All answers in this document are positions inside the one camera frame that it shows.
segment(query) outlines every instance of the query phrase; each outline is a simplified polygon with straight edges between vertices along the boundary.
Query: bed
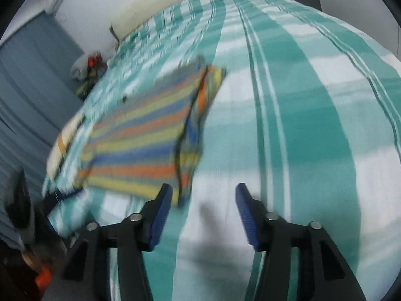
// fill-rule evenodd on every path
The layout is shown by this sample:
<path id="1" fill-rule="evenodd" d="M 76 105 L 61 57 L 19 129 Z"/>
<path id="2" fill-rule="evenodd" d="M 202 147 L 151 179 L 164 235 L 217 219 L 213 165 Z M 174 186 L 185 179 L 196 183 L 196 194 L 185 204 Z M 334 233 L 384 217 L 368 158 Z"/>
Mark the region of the bed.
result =
<path id="1" fill-rule="evenodd" d="M 319 221 L 366 298 L 380 300 L 401 264 L 401 63 L 293 0 L 183 0 L 141 24 L 86 99 L 86 120 L 44 191 L 71 188 L 94 124 L 123 96 L 200 54 L 227 76 L 205 122 L 191 199 L 171 209 L 160 245 L 144 255 L 154 299 L 252 300 L 263 257 L 235 205 L 244 182 L 287 221 Z M 66 236 L 91 220 L 120 222 L 144 202 L 89 188 L 49 219 Z M 115 250 L 110 278 L 119 300 Z"/>

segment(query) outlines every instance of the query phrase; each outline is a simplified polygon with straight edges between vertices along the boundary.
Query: wall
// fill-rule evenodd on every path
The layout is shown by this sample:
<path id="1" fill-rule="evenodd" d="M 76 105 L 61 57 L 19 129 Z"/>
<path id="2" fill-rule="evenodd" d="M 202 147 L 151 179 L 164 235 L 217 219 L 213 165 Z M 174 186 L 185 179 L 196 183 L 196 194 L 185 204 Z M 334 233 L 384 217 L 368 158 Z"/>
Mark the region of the wall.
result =
<path id="1" fill-rule="evenodd" d="M 133 0 L 63 0 L 56 20 L 84 52 L 109 50 L 116 40 L 109 32 L 112 19 Z"/>
<path id="2" fill-rule="evenodd" d="M 29 20 L 40 14 L 44 10 L 45 2 L 46 0 L 25 0 L 1 37 L 0 46 Z"/>
<path id="3" fill-rule="evenodd" d="M 364 31 L 401 59 L 400 27 L 382 0 L 320 0 L 322 10 Z"/>

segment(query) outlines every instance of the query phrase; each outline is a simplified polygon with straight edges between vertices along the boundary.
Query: pile of clothes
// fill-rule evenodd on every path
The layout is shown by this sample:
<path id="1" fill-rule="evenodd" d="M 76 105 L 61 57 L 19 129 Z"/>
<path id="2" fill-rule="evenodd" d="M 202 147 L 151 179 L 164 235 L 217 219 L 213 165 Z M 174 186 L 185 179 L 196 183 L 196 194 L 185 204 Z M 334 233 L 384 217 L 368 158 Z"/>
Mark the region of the pile of clothes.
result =
<path id="1" fill-rule="evenodd" d="M 103 61 L 100 52 L 84 54 L 73 64 L 70 72 L 72 79 L 82 82 L 76 95 L 85 100 L 95 84 L 104 75 L 107 64 Z"/>

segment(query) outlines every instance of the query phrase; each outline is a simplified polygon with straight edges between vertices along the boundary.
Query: orange object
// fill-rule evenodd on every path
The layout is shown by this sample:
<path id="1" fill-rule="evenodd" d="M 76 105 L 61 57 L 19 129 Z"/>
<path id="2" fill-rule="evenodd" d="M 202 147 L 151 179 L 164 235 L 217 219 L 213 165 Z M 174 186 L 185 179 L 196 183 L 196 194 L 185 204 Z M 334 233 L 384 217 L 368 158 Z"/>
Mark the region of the orange object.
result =
<path id="1" fill-rule="evenodd" d="M 46 288 L 49 286 L 51 280 L 53 278 L 53 275 L 47 267 L 43 267 L 42 271 L 38 276 L 35 278 L 35 283 L 40 291 L 41 294 L 43 294 L 46 290 Z"/>

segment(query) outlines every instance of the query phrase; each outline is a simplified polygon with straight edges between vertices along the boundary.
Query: metal screw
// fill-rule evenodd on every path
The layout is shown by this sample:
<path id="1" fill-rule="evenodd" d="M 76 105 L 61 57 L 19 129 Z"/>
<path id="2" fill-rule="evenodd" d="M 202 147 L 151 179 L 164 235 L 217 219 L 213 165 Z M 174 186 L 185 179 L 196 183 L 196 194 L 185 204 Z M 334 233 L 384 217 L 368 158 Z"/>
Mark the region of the metal screw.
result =
<path id="1" fill-rule="evenodd" d="M 279 216 L 276 213 L 267 213 L 266 218 L 270 221 L 276 221 L 279 219 Z"/>
<path id="2" fill-rule="evenodd" d="M 92 222 L 92 223 L 89 223 L 89 224 L 86 226 L 86 229 L 87 229 L 88 231 L 93 231 L 93 230 L 97 229 L 98 226 L 99 226 L 99 225 L 98 225 L 97 223 Z"/>
<path id="3" fill-rule="evenodd" d="M 315 230 L 320 230 L 322 228 L 322 225 L 319 222 L 313 221 L 310 222 L 310 227 Z"/>
<path id="4" fill-rule="evenodd" d="M 142 215 L 139 214 L 139 213 L 133 213 L 133 214 L 130 216 L 130 221 L 131 221 L 131 222 L 140 221 L 141 219 L 142 219 Z"/>

